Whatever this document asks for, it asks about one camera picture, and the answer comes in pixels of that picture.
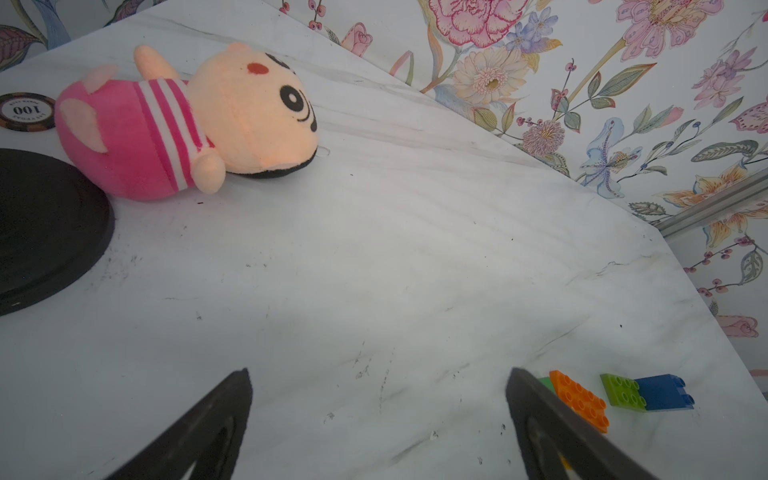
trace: lego brick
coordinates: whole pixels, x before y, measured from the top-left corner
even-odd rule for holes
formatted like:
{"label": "lego brick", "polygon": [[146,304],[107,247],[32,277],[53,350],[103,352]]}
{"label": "lego brick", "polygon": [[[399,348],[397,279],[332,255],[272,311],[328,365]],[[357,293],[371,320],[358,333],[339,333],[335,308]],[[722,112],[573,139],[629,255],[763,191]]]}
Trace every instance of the lego brick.
{"label": "lego brick", "polygon": [[552,391],[552,393],[557,395],[557,392],[555,392],[554,386],[552,385],[552,381],[549,379],[548,376],[546,376],[546,377],[544,377],[542,379],[539,379],[538,381],[543,383],[545,387],[547,387],[548,389],[550,389]]}
{"label": "lego brick", "polygon": [[685,410],[694,407],[694,398],[685,392],[685,382],[675,375],[649,376],[635,379],[645,398],[648,411]]}
{"label": "lego brick", "polygon": [[600,375],[608,403],[621,409],[646,412],[646,400],[640,395],[640,385],[633,379],[603,373]]}
{"label": "lego brick", "polygon": [[559,370],[549,372],[554,392],[565,405],[570,406],[581,418],[590,422],[602,433],[608,433],[611,424],[605,416],[605,401],[574,382]]}

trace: poker chip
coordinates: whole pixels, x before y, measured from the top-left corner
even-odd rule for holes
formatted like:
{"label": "poker chip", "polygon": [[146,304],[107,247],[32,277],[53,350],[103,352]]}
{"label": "poker chip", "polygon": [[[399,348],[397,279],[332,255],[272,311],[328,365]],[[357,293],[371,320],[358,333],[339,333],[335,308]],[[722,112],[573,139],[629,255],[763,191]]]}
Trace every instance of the poker chip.
{"label": "poker chip", "polygon": [[0,127],[16,131],[44,131],[55,126],[56,101],[24,91],[0,96]]}

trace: floral wallpaper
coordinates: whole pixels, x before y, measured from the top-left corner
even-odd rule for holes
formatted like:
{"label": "floral wallpaper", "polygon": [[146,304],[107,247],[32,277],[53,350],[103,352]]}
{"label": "floral wallpaper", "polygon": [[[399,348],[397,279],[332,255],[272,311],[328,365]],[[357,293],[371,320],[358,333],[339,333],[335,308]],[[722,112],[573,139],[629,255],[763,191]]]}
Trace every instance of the floral wallpaper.
{"label": "floral wallpaper", "polygon": [[768,165],[764,0],[267,1],[651,223]]}
{"label": "floral wallpaper", "polygon": [[[724,176],[734,174],[730,167]],[[724,181],[719,177],[709,180]],[[669,239],[699,294],[763,392],[768,392],[768,196]]]}
{"label": "floral wallpaper", "polygon": [[109,4],[108,0],[0,2],[0,71],[21,63],[31,55],[130,17],[140,8],[164,1],[110,0]]}

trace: red cheek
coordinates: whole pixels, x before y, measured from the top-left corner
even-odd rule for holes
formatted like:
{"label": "red cheek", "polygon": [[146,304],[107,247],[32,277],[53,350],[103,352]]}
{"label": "red cheek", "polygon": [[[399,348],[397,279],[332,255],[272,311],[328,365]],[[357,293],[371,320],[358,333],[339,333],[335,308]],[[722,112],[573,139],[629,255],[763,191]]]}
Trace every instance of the red cheek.
{"label": "red cheek", "polygon": [[249,63],[248,71],[252,74],[257,74],[257,75],[270,73],[269,68],[267,68],[266,65],[262,65],[261,63]]}

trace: green lego brick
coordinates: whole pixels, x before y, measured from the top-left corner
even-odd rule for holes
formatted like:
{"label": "green lego brick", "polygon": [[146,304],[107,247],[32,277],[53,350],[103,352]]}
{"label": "green lego brick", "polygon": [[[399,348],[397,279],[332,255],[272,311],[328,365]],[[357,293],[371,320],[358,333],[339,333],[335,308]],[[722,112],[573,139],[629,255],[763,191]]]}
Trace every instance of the green lego brick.
{"label": "green lego brick", "polygon": [[552,385],[552,381],[549,379],[548,376],[544,377],[543,379],[539,379],[538,381],[543,383],[545,387],[547,387],[552,391],[552,393],[557,395],[557,393],[554,391],[554,385]]}
{"label": "green lego brick", "polygon": [[608,403],[622,409],[646,412],[645,399],[640,396],[640,386],[633,379],[603,373],[600,375],[608,395]]}

